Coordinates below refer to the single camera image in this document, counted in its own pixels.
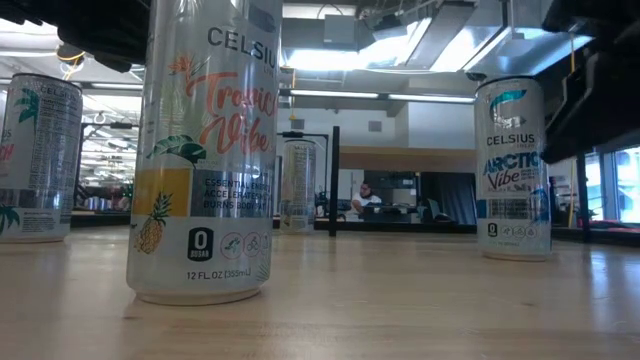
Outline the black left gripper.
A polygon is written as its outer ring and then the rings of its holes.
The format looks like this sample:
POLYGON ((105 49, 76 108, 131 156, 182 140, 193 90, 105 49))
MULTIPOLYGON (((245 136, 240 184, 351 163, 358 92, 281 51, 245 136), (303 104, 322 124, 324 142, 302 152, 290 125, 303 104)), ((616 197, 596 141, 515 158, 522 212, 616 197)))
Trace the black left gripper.
POLYGON ((57 0, 58 36, 118 72, 145 63, 150 0, 57 0))

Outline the white Celsius Arctic Vibe can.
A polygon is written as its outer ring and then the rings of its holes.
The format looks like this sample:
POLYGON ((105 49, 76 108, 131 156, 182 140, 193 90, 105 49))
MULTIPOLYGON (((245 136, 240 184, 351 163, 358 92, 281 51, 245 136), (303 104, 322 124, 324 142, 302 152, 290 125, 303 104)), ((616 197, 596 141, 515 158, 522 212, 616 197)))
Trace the white Celsius Arctic Vibe can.
POLYGON ((482 255, 545 261, 552 252, 544 94, 529 76, 476 90, 476 211, 482 255))

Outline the white Celsius Tropical Vibe can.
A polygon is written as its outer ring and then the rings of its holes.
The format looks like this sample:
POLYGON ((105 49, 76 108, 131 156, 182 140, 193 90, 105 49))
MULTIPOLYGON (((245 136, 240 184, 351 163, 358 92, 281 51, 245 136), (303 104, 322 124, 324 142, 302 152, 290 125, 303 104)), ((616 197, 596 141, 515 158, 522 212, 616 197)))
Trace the white Celsius Tropical Vibe can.
POLYGON ((126 281, 209 305, 269 279, 283 0, 153 0, 126 281))
POLYGON ((310 140, 286 140, 280 206, 284 233, 308 233, 315 221, 316 146, 310 140))

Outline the black round ceiling device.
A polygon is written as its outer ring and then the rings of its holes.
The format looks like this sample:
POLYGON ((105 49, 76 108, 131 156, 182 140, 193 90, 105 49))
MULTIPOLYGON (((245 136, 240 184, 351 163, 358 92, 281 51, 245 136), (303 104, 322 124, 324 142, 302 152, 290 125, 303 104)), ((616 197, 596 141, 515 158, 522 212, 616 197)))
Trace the black round ceiling device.
POLYGON ((67 43, 62 43, 56 47, 57 59, 67 65, 80 65, 85 60, 86 52, 67 43))

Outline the white palm print Celsius can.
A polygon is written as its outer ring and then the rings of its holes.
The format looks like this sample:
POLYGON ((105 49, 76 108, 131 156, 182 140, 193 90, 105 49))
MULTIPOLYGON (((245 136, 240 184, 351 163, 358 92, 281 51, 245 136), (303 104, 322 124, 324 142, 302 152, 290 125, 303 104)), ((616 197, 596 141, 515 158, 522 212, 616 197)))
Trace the white palm print Celsius can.
POLYGON ((70 231, 82 138, 82 90, 15 74, 0 137, 0 244, 58 242, 70 231))

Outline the long ceiling light strip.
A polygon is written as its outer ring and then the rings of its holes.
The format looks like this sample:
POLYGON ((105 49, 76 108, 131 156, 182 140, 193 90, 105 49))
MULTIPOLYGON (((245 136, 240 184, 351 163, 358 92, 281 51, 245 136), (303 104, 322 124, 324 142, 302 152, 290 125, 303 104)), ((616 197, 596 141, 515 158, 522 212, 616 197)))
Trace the long ceiling light strip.
POLYGON ((389 94, 389 101, 421 102, 421 103, 450 103, 473 104, 474 97, 420 94, 389 94))
POLYGON ((291 97, 328 97, 328 98, 352 98, 352 99, 378 99, 379 94, 370 92, 327 91, 307 89, 283 89, 281 95, 291 97))

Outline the dark curtain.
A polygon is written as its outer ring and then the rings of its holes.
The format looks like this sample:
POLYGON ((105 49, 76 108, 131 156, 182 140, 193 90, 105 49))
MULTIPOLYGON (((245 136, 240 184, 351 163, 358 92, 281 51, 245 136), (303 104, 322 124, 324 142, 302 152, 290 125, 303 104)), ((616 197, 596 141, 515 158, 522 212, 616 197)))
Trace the dark curtain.
POLYGON ((441 211, 454 219, 456 224, 477 223, 475 175, 472 173, 422 172, 419 195, 423 220, 425 203, 428 199, 433 199, 439 203, 441 211))

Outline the dark background chair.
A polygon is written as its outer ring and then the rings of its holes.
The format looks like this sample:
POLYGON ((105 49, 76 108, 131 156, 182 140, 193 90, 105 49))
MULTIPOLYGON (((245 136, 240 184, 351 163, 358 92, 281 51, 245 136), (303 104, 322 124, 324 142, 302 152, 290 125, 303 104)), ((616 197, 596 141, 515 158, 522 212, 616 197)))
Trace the dark background chair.
POLYGON ((428 199, 425 203, 424 220, 426 223, 455 223, 454 219, 441 211, 439 203, 433 199, 428 199))

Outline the black background cabinet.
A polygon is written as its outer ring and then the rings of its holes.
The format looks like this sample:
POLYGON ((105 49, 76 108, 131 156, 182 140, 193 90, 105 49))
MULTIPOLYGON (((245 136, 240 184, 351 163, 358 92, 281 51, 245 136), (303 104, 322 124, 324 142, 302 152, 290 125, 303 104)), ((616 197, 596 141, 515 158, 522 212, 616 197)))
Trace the black background cabinet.
POLYGON ((364 180, 380 203, 368 204, 360 218, 371 223, 411 223, 417 214, 413 172, 364 171, 364 180))

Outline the grey ceiling box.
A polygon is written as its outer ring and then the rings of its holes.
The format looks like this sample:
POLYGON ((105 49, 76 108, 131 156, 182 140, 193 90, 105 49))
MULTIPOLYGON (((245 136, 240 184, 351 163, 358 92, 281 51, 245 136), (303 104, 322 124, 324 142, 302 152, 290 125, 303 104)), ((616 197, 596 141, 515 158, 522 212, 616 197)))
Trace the grey ceiling box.
POLYGON ((350 15, 324 17, 323 41, 327 45, 351 46, 355 43, 356 20, 350 15))

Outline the person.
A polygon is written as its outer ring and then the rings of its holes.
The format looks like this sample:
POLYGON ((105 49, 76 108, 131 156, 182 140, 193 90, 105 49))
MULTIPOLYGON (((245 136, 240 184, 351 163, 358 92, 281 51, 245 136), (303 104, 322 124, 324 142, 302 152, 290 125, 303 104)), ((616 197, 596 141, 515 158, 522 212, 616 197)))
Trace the person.
POLYGON ((361 183, 358 192, 353 195, 351 200, 352 208, 358 214, 362 214, 366 206, 381 203, 381 198, 373 192, 373 189, 366 181, 361 183))

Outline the wooden shelf with black frame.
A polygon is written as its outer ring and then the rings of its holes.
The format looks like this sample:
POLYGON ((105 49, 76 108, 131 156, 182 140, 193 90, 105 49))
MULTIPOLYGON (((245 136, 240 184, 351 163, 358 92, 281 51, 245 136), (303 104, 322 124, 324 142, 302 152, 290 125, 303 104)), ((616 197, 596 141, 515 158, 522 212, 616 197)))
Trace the wooden shelf with black frame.
POLYGON ((413 172, 469 173, 475 169, 475 152, 464 149, 425 149, 401 147, 343 146, 341 128, 332 128, 331 190, 329 220, 318 224, 331 237, 337 235, 338 171, 341 166, 366 170, 411 170, 413 172))

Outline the black aluminium table frame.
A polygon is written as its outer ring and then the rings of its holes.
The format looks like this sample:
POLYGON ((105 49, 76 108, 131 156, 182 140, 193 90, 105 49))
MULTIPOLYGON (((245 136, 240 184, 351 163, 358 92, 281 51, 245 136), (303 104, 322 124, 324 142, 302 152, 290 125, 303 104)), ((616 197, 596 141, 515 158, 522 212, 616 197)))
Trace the black aluminium table frame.
MULTIPOLYGON (((125 226, 130 222, 130 214, 123 212, 98 213, 75 211, 71 216, 72 228, 125 226)), ((354 232, 400 232, 400 233, 445 233, 473 234, 476 225, 452 223, 373 223, 344 222, 336 223, 336 231, 354 232)), ((553 227, 551 235, 554 239, 576 243, 597 245, 615 245, 640 249, 640 232, 605 231, 591 229, 588 234, 582 229, 553 227)))

